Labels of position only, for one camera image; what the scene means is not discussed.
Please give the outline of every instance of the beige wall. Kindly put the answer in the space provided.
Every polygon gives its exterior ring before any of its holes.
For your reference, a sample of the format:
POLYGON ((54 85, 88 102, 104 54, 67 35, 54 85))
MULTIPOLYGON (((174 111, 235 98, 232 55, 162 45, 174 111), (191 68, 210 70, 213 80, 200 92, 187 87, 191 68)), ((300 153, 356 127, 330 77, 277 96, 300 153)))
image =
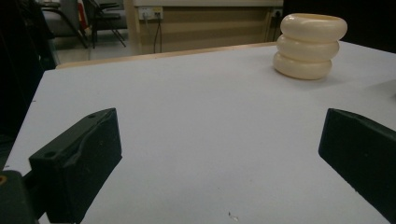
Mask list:
MULTIPOLYGON (((130 45, 133 53, 153 53, 157 21, 137 19, 129 2, 127 10, 130 45)), ((270 7, 164 7, 163 52, 245 45, 273 41, 275 23, 270 7)))

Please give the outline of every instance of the power outlet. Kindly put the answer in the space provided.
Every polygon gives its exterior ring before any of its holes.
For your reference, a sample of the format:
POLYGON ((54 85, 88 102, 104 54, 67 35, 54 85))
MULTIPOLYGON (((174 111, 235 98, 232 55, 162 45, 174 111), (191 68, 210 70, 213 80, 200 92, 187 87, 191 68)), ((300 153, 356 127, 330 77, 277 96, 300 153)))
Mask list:
POLYGON ((163 19, 163 8, 162 7, 138 7, 137 11, 139 13, 139 20, 158 20, 163 19))
POLYGON ((279 17, 281 18, 283 14, 283 8, 282 7, 273 7, 271 17, 279 17))

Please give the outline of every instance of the chair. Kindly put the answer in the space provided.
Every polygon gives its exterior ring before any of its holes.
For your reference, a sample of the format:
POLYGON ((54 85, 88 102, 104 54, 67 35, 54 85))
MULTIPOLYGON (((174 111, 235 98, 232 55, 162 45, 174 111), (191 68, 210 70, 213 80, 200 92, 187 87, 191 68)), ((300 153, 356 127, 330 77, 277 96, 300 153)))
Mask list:
POLYGON ((85 35, 78 17, 78 0, 60 0, 41 5, 47 25, 55 36, 76 36, 86 49, 85 35))
POLYGON ((121 44, 126 47, 122 41, 125 39, 113 23, 113 21, 121 21, 121 14, 117 11, 107 11, 107 9, 118 7, 119 5, 113 3, 98 4, 95 0, 83 0, 83 3, 92 29, 92 47, 95 48, 98 30, 111 30, 121 44))
POLYGON ((284 15, 303 12, 343 18, 348 26, 343 41, 394 53, 396 53, 395 8, 394 0, 375 1, 375 5, 351 0, 283 1, 284 15))

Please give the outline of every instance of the table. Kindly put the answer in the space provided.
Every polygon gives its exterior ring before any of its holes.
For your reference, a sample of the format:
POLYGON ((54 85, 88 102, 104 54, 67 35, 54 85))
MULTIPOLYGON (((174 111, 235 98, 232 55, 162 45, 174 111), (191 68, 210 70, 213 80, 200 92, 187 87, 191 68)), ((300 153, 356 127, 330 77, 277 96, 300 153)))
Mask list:
MULTIPOLYGON (((396 55, 341 42, 328 77, 277 73, 276 47, 44 74, 7 161, 116 107, 123 159, 83 223, 388 223, 319 155, 330 107, 396 130, 396 55)), ((45 216, 40 223, 47 223, 45 216)))

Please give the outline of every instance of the ribbed container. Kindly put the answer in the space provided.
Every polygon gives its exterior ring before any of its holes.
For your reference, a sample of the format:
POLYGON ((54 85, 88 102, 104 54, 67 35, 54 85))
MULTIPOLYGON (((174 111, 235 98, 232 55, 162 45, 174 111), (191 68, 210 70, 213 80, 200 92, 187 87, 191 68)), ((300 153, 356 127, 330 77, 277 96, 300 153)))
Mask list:
POLYGON ((333 16, 295 13, 282 20, 280 30, 274 68, 289 77, 319 79, 332 69, 347 23, 333 16))

